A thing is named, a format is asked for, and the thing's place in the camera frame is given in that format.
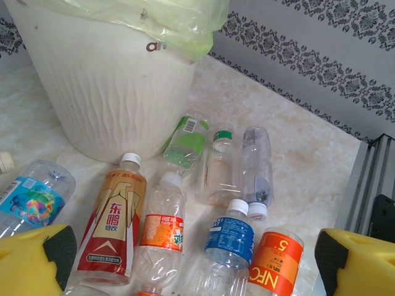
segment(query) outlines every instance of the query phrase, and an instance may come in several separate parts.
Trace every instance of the crushed plastic bottle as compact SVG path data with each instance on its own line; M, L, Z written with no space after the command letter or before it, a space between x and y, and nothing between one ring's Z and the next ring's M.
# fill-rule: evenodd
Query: crushed plastic bottle
M186 176L199 158L209 130L209 117L189 110L180 120L170 144L164 152L166 170Z
M63 167L36 160L0 194L0 238L51 225L75 189Z
M263 221L267 207L274 201L269 136L265 128L248 127L243 135L244 196L248 217Z
M186 194L182 178L167 171L149 196L143 238L133 263L139 296L158 296L178 274L183 251Z
M188 282L189 296L244 295L254 248L247 211L245 201L233 199L226 216L215 220L199 268Z
M224 208L241 196L241 151L233 135L230 123L217 125L204 168L202 199Z

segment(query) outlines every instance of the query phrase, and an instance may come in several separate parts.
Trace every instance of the barcode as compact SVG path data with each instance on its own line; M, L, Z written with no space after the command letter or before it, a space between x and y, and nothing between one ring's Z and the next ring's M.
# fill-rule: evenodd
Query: barcode
M33 179L27 179L22 186L24 188L31 189L36 183L37 181Z
M197 123L198 123L197 120L189 118L188 121L186 122L186 125L185 125L183 131L186 131L187 133L193 133Z
M14 181L10 184L10 186L7 187L6 191L0 195L0 205L2 204L3 201L6 200L7 197L9 197L12 192L15 190L16 187L20 184L20 181Z

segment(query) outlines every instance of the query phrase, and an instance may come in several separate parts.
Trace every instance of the wall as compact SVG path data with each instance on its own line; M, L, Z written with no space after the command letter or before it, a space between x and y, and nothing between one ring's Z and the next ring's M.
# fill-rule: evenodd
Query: wall
M395 1L231 0L211 55L364 141L395 137Z
M10 14L0 0L0 75L31 64L27 50Z

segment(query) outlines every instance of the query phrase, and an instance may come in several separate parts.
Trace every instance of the blue bottle label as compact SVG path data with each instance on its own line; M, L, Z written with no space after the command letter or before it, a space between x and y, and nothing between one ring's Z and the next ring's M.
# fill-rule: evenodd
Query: blue bottle label
M33 178L16 178L0 195L0 212L15 215L35 228L52 224L64 205L56 191Z
M210 228L209 238L204 250L217 248L232 252L252 263L254 249L254 230L247 223L234 218L218 218Z

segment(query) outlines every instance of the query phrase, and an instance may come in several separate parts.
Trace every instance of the green plastic bag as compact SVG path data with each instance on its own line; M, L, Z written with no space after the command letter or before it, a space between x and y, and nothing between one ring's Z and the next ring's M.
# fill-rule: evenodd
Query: green plastic bag
M227 20L229 0L32 0L61 14L126 25L197 61Z

